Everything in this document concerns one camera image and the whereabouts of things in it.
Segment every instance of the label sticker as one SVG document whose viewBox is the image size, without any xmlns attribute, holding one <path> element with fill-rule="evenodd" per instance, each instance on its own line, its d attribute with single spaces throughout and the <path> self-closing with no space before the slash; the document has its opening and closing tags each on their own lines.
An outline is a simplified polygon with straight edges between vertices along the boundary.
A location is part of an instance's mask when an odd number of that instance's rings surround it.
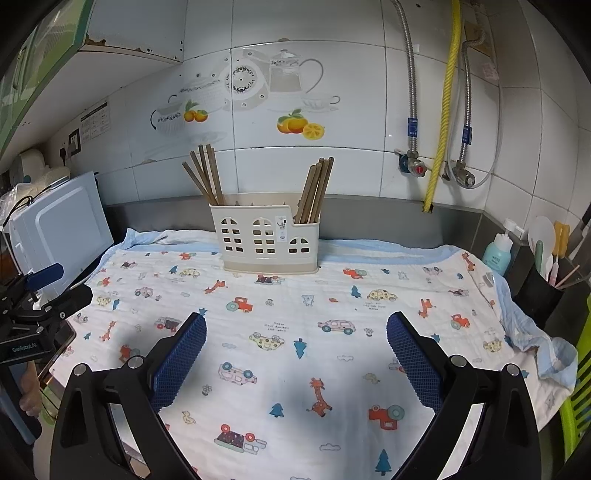
<svg viewBox="0 0 591 480">
<path fill-rule="evenodd" d="M 276 240 L 278 242 L 287 242 L 287 217 L 276 216 L 275 223 L 277 224 Z"/>
</svg>

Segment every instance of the lemon decal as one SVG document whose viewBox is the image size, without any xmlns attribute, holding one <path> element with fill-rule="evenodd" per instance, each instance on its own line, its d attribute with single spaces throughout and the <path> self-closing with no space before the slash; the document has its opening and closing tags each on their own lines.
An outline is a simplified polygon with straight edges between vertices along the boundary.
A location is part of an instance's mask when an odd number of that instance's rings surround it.
<svg viewBox="0 0 591 480">
<path fill-rule="evenodd" d="M 301 134 L 307 140 L 319 140 L 324 136 L 324 127 L 319 124 L 307 124 Z"/>
</svg>

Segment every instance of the light blue bottle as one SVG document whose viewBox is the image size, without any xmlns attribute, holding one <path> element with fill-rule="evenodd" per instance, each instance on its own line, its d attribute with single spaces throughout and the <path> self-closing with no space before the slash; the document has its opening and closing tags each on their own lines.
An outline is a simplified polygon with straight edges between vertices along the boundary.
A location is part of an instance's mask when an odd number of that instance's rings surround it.
<svg viewBox="0 0 591 480">
<path fill-rule="evenodd" d="M 482 257 L 485 265 L 501 275 L 505 275 L 507 267 L 511 263 L 511 247 L 513 246 L 513 241 L 509 238 L 509 232 L 514 232 L 515 230 L 521 233 L 524 232 L 510 218 L 505 219 L 503 227 L 505 228 L 505 233 L 496 234 L 495 240 L 488 244 Z"/>
</svg>

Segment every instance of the green cabinet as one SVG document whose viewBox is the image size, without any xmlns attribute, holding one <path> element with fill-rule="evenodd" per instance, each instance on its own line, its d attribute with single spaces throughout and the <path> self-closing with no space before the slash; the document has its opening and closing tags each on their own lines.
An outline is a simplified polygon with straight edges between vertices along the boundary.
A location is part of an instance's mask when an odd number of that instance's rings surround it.
<svg viewBox="0 0 591 480">
<path fill-rule="evenodd" d="M 0 157 L 45 85 L 82 46 L 93 0 L 64 0 L 31 32 L 0 80 Z"/>
</svg>

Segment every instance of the yellow gas pipe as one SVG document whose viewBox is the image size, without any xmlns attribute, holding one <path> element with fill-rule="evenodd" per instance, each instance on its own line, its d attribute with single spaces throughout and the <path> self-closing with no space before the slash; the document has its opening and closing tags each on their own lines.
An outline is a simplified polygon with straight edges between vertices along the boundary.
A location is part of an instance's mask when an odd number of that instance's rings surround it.
<svg viewBox="0 0 591 480">
<path fill-rule="evenodd" d="M 460 40 L 462 38 L 462 18 L 460 14 L 459 0 L 452 0 L 452 41 L 449 45 L 449 56 L 447 58 L 447 66 L 445 71 L 445 81 L 443 82 L 443 97 L 441 99 L 441 127 L 439 129 L 439 144 L 437 145 L 437 153 L 435 154 L 435 161 L 431 169 L 431 176 L 429 177 L 429 186 L 425 194 L 423 202 L 423 212 L 430 212 L 433 206 L 433 196 L 435 195 L 435 187 L 439 180 L 439 170 L 443 163 L 443 156 L 447 147 L 447 130 L 449 129 L 449 108 L 452 99 L 452 83 L 453 75 L 456 70 L 457 53 L 460 50 Z"/>
</svg>

